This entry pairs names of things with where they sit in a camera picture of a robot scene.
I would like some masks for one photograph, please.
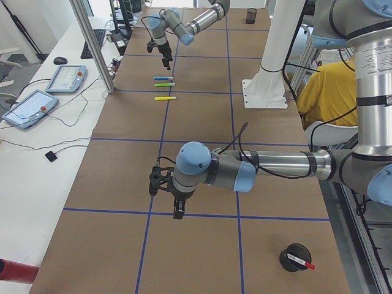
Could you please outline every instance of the red cylinder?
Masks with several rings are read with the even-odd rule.
[[[0,259],[0,280],[3,281],[32,284],[38,270],[36,266]]]

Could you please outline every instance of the computer mouse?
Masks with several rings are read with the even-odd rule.
[[[53,60],[53,63],[56,64],[56,65],[59,65],[59,64],[67,64],[67,63],[68,63],[68,60],[67,60],[67,58],[65,58],[65,57],[58,56],[58,57],[56,57],[56,58]]]

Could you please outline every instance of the yellow shirt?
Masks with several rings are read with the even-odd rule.
[[[343,62],[326,64],[318,70],[320,72],[313,73],[296,102],[298,112],[304,114],[304,129],[315,121],[337,118],[356,106],[355,72]],[[357,126],[356,110],[331,124]]]

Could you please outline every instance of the black cup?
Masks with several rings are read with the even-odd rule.
[[[299,243],[290,244],[285,250],[281,252],[279,261],[286,271],[290,271],[292,273],[295,271],[304,271],[307,269],[307,267],[300,265],[294,260],[288,259],[287,254],[294,255],[309,263],[312,262],[311,253],[305,246]]]
[[[248,24],[255,23],[256,14],[257,14],[256,8],[248,8],[247,14],[246,14],[246,23],[248,23]]]

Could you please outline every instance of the blue cap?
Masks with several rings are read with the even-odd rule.
[[[347,47],[347,42],[345,39],[320,37],[315,35],[313,35],[312,38],[313,46],[315,48],[340,49]]]
[[[256,169],[249,162],[242,162],[234,183],[234,191],[249,192],[255,183]]]
[[[188,142],[179,151],[176,167],[185,175],[197,175],[205,171],[211,162],[211,152],[200,142]]]
[[[192,34],[185,34],[179,40],[181,43],[183,43],[185,46],[188,46],[190,43],[192,43],[195,39],[195,36]]]
[[[392,18],[391,0],[362,0],[363,4],[381,17]]]
[[[158,13],[151,14],[150,17],[148,17],[148,24],[150,29],[155,29],[158,27],[162,21],[162,17]]]
[[[167,10],[173,11],[175,14],[177,14],[177,17],[179,18],[179,11],[178,11],[177,8],[172,7],[172,8],[169,8],[169,9],[167,9]]]
[[[373,201],[392,206],[392,164],[387,165],[372,178],[367,196]]]

